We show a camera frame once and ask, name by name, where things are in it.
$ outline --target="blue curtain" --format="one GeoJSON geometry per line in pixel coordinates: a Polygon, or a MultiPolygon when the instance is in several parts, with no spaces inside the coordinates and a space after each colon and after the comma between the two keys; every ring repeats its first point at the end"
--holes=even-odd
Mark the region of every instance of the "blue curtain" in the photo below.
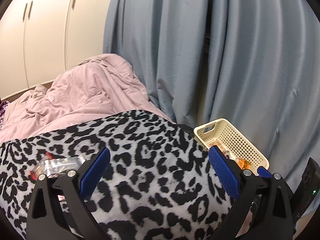
{"type": "Polygon", "coordinates": [[[293,190],[308,158],[320,163],[319,51],[306,0],[111,0],[104,37],[171,119],[228,119],[293,190]]]}

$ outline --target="wardrobe door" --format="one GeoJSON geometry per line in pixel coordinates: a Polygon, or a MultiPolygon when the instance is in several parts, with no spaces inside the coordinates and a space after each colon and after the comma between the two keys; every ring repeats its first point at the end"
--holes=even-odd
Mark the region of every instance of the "wardrobe door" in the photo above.
{"type": "Polygon", "coordinates": [[[0,20],[0,98],[28,89],[23,37],[30,0],[13,0],[0,20]]]}
{"type": "Polygon", "coordinates": [[[53,81],[65,69],[65,32],[71,0],[31,0],[25,33],[30,87],[53,81]]]}
{"type": "Polygon", "coordinates": [[[72,0],[67,22],[67,69],[102,53],[109,3],[110,0],[72,0]]]}

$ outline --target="perforated basket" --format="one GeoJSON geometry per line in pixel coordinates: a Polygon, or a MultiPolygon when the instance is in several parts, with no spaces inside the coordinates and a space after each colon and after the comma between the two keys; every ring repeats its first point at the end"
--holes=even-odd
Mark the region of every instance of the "perforated basket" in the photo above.
{"type": "Polygon", "coordinates": [[[240,133],[228,120],[217,119],[212,122],[194,128],[195,139],[207,150],[208,144],[218,139],[234,156],[246,159],[252,166],[250,170],[257,175],[259,166],[269,168],[269,162],[265,156],[240,133]]]}

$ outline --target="pink bedding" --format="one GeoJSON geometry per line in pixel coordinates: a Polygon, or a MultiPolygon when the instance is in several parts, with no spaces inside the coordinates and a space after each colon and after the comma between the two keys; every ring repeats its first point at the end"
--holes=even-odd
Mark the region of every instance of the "pink bedding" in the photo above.
{"type": "Polygon", "coordinates": [[[133,109],[171,121],[149,101],[146,88],[126,60],[116,54],[102,54],[63,72],[49,90],[38,85],[10,103],[0,143],[133,109]]]}

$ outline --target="door handle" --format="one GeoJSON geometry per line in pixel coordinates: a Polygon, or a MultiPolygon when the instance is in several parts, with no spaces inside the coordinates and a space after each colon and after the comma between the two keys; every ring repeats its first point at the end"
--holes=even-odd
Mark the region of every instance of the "door handle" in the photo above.
{"type": "Polygon", "coordinates": [[[74,8],[75,8],[75,4],[76,4],[76,0],[73,0],[73,1],[72,1],[72,6],[71,6],[71,7],[72,7],[72,9],[74,9],[74,8]]]}
{"type": "Polygon", "coordinates": [[[28,19],[30,19],[31,9],[32,9],[33,1],[30,3],[29,13],[28,13],[28,19]]]}
{"type": "Polygon", "coordinates": [[[26,3],[26,6],[25,6],[25,8],[24,8],[23,17],[22,17],[22,22],[24,22],[24,18],[26,17],[27,7],[28,7],[28,3],[26,3]]]}

